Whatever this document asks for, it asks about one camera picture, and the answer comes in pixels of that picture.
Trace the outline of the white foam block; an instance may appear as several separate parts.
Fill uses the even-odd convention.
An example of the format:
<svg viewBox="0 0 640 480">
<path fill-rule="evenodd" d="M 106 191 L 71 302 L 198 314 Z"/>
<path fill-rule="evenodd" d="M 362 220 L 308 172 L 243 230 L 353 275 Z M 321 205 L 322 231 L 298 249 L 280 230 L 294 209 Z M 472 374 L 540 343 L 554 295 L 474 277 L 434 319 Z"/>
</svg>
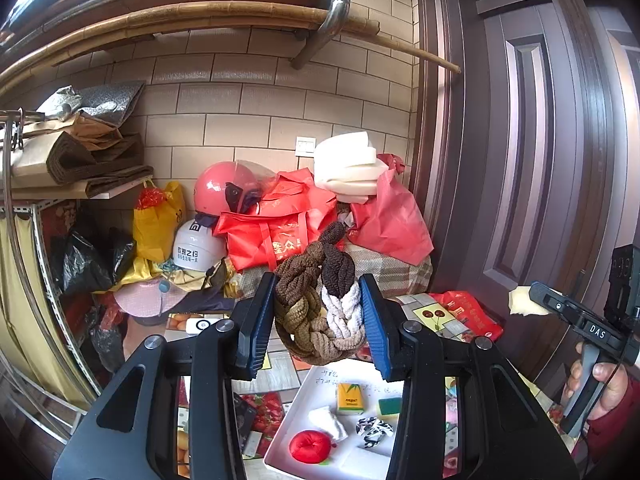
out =
<svg viewBox="0 0 640 480">
<path fill-rule="evenodd" d="M 339 445 L 330 455 L 330 465 L 339 479 L 385 479 L 390 468 L 390 450 Z"/>
</svg>

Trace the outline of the yellow shopping bag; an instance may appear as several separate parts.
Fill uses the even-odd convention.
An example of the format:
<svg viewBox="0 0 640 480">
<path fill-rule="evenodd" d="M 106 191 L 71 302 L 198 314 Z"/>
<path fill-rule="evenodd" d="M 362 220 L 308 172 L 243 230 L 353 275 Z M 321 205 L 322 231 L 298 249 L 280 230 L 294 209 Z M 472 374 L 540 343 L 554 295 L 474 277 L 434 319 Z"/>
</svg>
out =
<svg viewBox="0 0 640 480">
<path fill-rule="evenodd" d="M 175 232 L 185 212 L 186 202 L 179 182 L 169 181 L 164 188 L 158 188 L 153 182 L 145 181 L 132 220 L 137 255 L 157 263 L 166 261 L 172 254 Z"/>
</svg>

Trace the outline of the red tote bag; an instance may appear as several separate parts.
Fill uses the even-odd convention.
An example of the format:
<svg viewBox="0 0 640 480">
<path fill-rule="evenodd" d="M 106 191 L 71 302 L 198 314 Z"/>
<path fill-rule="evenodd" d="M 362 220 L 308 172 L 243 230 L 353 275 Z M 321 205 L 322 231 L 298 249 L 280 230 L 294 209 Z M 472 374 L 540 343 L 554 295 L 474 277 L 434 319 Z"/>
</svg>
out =
<svg viewBox="0 0 640 480">
<path fill-rule="evenodd" d="M 248 214 L 225 212 L 214 233 L 226 239 L 235 270 L 268 266 L 301 254 L 336 217 L 336 195 L 314 184 L 307 168 L 281 171 L 267 181 Z"/>
</svg>

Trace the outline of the plaid blanket bundle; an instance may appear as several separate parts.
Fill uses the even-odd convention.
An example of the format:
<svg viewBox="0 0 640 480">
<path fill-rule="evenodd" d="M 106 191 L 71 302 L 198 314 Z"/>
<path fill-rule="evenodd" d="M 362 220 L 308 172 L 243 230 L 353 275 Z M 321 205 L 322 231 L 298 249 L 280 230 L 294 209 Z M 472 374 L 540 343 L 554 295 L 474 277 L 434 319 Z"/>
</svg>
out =
<svg viewBox="0 0 640 480">
<path fill-rule="evenodd" d="M 348 252 L 354 260 L 356 275 L 371 273 L 385 298 L 418 294 L 428 289 L 433 272 L 430 257 L 423 259 L 417 266 L 412 266 L 351 242 L 344 243 L 344 251 Z M 222 292 L 225 297 L 231 299 L 241 300 L 253 296 L 262 279 L 262 274 L 269 271 L 268 266 L 254 266 L 244 271 L 237 271 L 229 258 L 224 262 L 228 280 Z"/>
</svg>

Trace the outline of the green yellow scrub sponge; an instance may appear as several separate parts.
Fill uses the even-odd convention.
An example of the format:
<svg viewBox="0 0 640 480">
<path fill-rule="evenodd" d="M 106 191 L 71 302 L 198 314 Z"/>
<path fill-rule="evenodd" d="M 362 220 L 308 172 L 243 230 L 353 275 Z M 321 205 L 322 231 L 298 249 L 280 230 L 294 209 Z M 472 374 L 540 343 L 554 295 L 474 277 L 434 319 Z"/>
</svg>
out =
<svg viewBox="0 0 640 480">
<path fill-rule="evenodd" d="M 381 417 L 398 416 L 401 412 L 401 407 L 401 396 L 386 396 L 386 398 L 378 399 L 378 414 Z"/>
</svg>

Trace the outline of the red paper bag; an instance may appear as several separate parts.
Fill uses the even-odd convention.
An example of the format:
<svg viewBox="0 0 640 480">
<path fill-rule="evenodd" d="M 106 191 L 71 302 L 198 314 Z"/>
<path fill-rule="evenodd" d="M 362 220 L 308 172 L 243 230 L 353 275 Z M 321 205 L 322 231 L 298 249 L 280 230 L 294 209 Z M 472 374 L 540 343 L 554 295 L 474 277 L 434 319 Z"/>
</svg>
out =
<svg viewBox="0 0 640 480">
<path fill-rule="evenodd" d="M 364 204 L 352 204 L 354 225 L 348 240 L 357 246 L 418 266 L 434 245 L 413 194 L 398 180 L 405 171 L 402 159 L 379 154 L 387 169 L 376 181 L 376 195 Z"/>
</svg>

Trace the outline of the yellow curtain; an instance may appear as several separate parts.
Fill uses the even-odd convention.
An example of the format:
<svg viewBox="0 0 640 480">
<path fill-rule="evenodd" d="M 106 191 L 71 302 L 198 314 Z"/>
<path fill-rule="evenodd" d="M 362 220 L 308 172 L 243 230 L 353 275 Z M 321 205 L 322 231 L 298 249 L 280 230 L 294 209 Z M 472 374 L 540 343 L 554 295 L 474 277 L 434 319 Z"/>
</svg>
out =
<svg viewBox="0 0 640 480">
<path fill-rule="evenodd" d="M 58 324 L 47 303 L 32 239 L 32 222 L 14 218 L 18 242 L 36 304 L 53 338 L 50 346 L 24 293 L 12 254 L 6 219 L 1 220 L 1 349 L 23 374 L 67 402 L 88 408 L 93 391 L 58 334 Z"/>
</svg>

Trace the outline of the yellow tissue pack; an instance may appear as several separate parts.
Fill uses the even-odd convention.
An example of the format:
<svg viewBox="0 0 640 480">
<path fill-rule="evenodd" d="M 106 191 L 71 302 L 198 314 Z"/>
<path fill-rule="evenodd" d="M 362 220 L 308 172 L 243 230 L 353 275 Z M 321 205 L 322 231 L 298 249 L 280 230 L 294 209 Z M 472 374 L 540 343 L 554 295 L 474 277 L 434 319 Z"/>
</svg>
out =
<svg viewBox="0 0 640 480">
<path fill-rule="evenodd" d="M 341 414 L 364 412 L 362 389 L 356 382 L 340 382 L 336 389 L 336 409 Z"/>
</svg>

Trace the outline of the white towel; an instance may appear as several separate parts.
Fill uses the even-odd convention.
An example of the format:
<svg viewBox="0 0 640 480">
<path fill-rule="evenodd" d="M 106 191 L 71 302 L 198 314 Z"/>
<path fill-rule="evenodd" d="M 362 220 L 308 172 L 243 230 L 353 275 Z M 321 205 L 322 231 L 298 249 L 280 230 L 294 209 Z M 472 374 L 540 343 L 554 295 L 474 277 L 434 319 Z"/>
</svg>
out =
<svg viewBox="0 0 640 480">
<path fill-rule="evenodd" d="M 315 430 L 327 434 L 335 443 L 342 442 L 348 438 L 344 425 L 327 405 L 309 411 L 308 422 Z"/>
</svg>

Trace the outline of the pink helmet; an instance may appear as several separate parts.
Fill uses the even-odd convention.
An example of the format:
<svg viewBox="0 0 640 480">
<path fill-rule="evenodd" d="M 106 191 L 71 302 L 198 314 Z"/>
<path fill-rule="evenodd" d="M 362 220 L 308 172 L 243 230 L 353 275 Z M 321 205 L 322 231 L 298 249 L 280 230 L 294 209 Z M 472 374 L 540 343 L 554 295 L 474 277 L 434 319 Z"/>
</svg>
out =
<svg viewBox="0 0 640 480">
<path fill-rule="evenodd" d="M 219 217 L 224 212 L 251 214 L 276 174 L 256 162 L 216 162 L 196 179 L 193 200 L 195 211 Z"/>
</svg>

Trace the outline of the white helmet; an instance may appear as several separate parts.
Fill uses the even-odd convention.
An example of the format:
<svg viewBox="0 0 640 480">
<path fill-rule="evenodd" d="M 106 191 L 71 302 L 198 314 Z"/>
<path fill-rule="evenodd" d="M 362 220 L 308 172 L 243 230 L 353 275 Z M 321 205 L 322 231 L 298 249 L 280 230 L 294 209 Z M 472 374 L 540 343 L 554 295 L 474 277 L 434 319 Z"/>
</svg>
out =
<svg viewBox="0 0 640 480">
<path fill-rule="evenodd" d="M 224 239 L 214 235 L 210 226 L 195 219 L 184 222 L 176 233 L 172 260 L 179 268 L 205 272 L 220 263 L 226 255 Z"/>
</svg>

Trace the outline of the white cardboard tray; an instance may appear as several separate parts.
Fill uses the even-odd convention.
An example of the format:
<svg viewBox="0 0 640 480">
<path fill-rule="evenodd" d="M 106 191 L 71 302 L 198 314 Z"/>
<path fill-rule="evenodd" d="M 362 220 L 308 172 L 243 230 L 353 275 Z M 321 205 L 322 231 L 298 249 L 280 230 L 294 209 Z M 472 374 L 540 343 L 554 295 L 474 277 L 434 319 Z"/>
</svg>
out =
<svg viewBox="0 0 640 480">
<path fill-rule="evenodd" d="M 338 409 L 338 386 L 360 387 L 360 413 Z M 344 360 L 308 370 L 303 385 L 288 409 L 264 457 L 265 466 L 288 479 L 384 479 L 397 432 L 397 414 L 383 416 L 382 400 L 402 397 L 402 382 L 386 382 L 371 363 Z M 357 431 L 360 419 L 374 417 L 390 425 L 372 448 Z M 305 464 L 290 453 L 290 443 L 303 431 L 325 434 L 328 456 L 318 464 Z"/>
</svg>

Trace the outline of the black smartphone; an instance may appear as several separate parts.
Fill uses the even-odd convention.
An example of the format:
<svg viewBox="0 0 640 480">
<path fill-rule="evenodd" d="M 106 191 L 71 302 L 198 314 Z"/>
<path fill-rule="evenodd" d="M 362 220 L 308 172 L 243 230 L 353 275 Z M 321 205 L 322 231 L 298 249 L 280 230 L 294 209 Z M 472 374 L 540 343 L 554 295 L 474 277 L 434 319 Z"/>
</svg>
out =
<svg viewBox="0 0 640 480">
<path fill-rule="evenodd" d="M 236 430 L 238 430 L 239 447 L 240 451 L 243 452 L 246 441 L 252 431 L 254 420 L 257 415 L 257 408 L 247 400 L 244 400 L 242 396 L 237 393 L 233 395 L 233 402 Z"/>
</svg>

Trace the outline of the pink sun hat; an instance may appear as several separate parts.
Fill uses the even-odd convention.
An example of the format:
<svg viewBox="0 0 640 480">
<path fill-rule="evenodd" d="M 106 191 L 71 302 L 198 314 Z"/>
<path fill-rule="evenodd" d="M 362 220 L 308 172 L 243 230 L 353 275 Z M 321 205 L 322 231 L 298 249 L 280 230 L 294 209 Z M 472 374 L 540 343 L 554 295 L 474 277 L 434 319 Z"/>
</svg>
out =
<svg viewBox="0 0 640 480">
<path fill-rule="evenodd" d="M 135 318 L 157 318 L 174 308 L 186 292 L 166 278 L 122 285 L 114 292 L 116 304 Z"/>
</svg>

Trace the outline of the red snack package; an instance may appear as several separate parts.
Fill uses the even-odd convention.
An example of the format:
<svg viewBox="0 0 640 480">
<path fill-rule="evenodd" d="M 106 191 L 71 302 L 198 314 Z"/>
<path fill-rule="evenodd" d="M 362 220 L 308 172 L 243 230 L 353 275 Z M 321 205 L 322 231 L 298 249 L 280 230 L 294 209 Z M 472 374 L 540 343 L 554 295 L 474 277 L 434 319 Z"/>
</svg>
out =
<svg viewBox="0 0 640 480">
<path fill-rule="evenodd" d="M 475 336 L 485 336 L 491 341 L 497 341 L 502 336 L 503 328 L 485 313 L 469 292 L 448 290 L 433 294 L 432 297 Z"/>
</svg>

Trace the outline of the bamboo pole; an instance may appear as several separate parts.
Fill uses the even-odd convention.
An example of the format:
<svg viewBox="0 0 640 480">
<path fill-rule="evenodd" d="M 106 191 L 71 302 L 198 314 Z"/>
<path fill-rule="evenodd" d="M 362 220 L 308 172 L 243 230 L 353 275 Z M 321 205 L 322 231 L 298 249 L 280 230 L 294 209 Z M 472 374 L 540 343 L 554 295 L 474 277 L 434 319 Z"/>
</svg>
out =
<svg viewBox="0 0 640 480">
<path fill-rule="evenodd" d="M 26 54 L 1 73 L 1 92 L 51 66 L 92 52 L 113 42 L 190 29 L 260 26 L 298 28 L 316 32 L 330 12 L 284 3 L 202 1 L 168 4 L 134 11 L 81 27 Z"/>
</svg>

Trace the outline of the folded cardboard stack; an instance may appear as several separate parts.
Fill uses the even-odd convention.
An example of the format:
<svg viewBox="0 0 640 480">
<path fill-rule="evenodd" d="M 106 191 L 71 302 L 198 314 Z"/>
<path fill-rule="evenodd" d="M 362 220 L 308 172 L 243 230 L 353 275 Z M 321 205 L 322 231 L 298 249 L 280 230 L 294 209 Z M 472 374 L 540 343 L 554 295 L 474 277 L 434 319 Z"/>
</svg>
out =
<svg viewBox="0 0 640 480">
<path fill-rule="evenodd" d="M 149 177 L 140 133 L 120 128 L 144 82 L 62 87 L 36 110 L 1 113 L 1 196 L 93 198 Z"/>
</svg>

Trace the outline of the white foam stack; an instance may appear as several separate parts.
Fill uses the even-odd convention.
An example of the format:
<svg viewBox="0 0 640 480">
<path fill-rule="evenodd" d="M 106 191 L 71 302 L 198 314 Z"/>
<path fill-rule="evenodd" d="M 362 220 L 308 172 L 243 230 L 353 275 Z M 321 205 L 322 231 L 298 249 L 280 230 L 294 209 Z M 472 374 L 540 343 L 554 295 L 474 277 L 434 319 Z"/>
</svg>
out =
<svg viewBox="0 0 640 480">
<path fill-rule="evenodd" d="M 387 169 L 367 131 L 332 136 L 314 149 L 314 185 L 342 203 L 364 204 L 375 196 L 378 177 Z"/>
</svg>

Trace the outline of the black white patterned scrunchie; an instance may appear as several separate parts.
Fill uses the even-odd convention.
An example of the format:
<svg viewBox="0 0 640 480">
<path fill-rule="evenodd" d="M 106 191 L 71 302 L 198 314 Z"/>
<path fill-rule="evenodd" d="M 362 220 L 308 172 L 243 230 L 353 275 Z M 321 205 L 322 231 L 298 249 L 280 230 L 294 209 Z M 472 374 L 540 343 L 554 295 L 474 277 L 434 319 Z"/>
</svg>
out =
<svg viewBox="0 0 640 480">
<path fill-rule="evenodd" d="M 356 423 L 356 433 L 362 439 L 363 448 L 375 448 L 387 438 L 393 437 L 394 428 L 377 417 L 363 417 Z"/>
</svg>

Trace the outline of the pale yellow sponge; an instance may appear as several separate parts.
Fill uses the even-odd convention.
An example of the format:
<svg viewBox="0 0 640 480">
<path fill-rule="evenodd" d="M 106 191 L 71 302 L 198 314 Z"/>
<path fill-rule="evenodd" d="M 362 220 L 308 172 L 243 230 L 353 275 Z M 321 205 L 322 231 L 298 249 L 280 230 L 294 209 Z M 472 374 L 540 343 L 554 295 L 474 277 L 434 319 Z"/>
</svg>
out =
<svg viewBox="0 0 640 480">
<path fill-rule="evenodd" d="M 509 292 L 509 312 L 510 315 L 521 316 L 546 316 L 550 312 L 541 307 L 529 297 L 530 286 L 518 286 Z"/>
</svg>

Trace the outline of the black plastic bag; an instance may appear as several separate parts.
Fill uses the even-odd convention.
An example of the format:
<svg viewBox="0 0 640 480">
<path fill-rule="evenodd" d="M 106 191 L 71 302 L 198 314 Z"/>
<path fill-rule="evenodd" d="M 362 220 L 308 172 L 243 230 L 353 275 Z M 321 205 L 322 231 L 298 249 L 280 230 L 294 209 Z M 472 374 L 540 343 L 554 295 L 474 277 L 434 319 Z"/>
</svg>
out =
<svg viewBox="0 0 640 480">
<path fill-rule="evenodd" d="M 72 229 L 63 250 L 62 293 L 105 292 L 128 272 L 136 256 L 134 238 L 120 229 L 107 237 Z"/>
</svg>

